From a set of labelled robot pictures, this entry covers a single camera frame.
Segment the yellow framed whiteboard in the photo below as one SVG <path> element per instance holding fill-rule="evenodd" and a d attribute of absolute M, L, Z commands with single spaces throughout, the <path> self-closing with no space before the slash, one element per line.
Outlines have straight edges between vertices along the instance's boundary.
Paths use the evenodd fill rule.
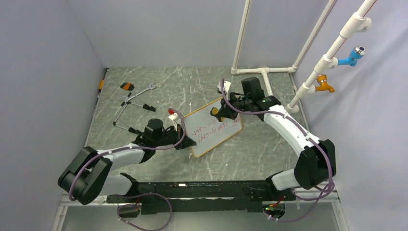
<path fill-rule="evenodd" d="M 192 156 L 198 158 L 211 151 L 222 142 L 236 135 L 242 130 L 241 117 L 224 119 L 219 122 L 210 115 L 212 108 L 221 107 L 221 98 L 184 116 L 184 123 L 188 137 L 196 142 L 191 147 Z"/>

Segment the yellow whiteboard eraser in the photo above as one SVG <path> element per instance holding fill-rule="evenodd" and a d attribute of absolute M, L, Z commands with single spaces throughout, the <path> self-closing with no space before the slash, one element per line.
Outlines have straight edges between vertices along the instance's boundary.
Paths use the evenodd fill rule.
<path fill-rule="evenodd" d="M 218 113 L 219 113 L 219 110 L 218 110 L 216 107 L 213 107 L 213 108 L 210 110 L 210 115 L 211 115 L 211 116 L 215 117 L 218 122 L 223 122 L 223 121 L 224 121 L 224 118 L 221 117 Z"/>

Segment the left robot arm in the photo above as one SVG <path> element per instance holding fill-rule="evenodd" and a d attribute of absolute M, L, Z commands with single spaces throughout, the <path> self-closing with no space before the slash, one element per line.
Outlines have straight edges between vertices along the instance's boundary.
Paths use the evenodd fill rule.
<path fill-rule="evenodd" d="M 184 124 L 164 128 L 160 119 L 148 121 L 144 131 L 133 130 L 136 138 L 128 145 L 109 150 L 83 147 L 58 178 L 57 184 L 69 194 L 69 199 L 87 205 L 98 196 L 116 195 L 126 202 L 140 194 L 139 182 L 127 173 L 110 172 L 151 159 L 157 150 L 182 150 L 196 145 L 188 137 Z"/>

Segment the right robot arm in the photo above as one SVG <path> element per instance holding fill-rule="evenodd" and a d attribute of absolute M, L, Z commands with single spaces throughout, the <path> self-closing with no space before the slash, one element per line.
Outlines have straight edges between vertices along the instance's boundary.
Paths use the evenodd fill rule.
<path fill-rule="evenodd" d="M 331 140 L 321 140 L 301 126 L 274 96 L 266 96 L 256 77 L 241 81 L 243 93 L 230 92 L 229 82 L 221 80 L 217 91 L 223 96 L 218 112 L 211 112 L 218 121 L 236 119 L 239 114 L 257 116 L 275 129 L 293 148 L 298 159 L 293 169 L 281 171 L 266 179 L 266 196 L 276 200 L 284 190 L 311 189 L 329 182 L 333 188 L 336 175 L 335 146 Z"/>

